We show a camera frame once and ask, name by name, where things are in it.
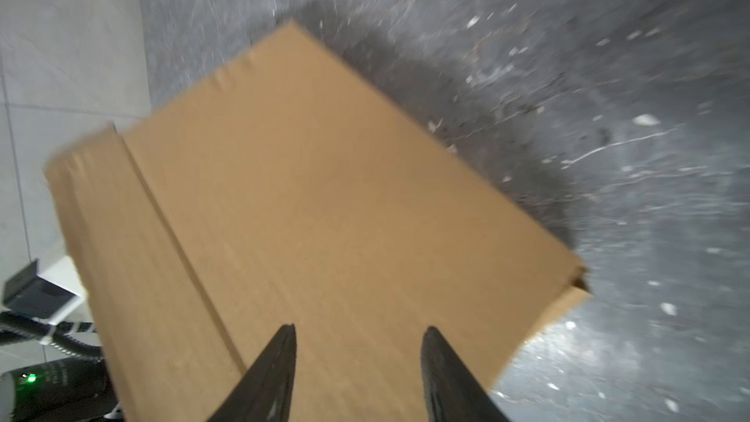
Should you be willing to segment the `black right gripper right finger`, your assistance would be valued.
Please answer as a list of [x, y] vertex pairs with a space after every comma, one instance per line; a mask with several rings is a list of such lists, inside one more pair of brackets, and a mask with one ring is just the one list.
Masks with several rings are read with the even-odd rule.
[[510, 421], [435, 326], [423, 335], [420, 365], [429, 421]]

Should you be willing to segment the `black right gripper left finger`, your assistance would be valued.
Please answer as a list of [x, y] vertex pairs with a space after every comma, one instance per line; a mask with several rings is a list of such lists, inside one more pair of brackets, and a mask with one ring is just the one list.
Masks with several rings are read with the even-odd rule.
[[283, 324], [208, 421], [288, 421], [296, 358], [295, 326]]

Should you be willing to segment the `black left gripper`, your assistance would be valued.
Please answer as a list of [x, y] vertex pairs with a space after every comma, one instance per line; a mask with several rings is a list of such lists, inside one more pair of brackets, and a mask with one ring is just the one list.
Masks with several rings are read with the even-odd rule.
[[92, 421], [117, 405], [102, 361], [58, 359], [1, 375], [3, 421]]

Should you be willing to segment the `brown cardboard box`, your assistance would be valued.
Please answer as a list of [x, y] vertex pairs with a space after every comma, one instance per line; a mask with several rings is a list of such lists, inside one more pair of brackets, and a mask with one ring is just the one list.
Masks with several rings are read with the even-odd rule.
[[203, 421], [277, 330], [295, 421], [422, 421], [435, 326], [488, 387], [584, 265], [297, 25], [45, 170], [130, 421]]

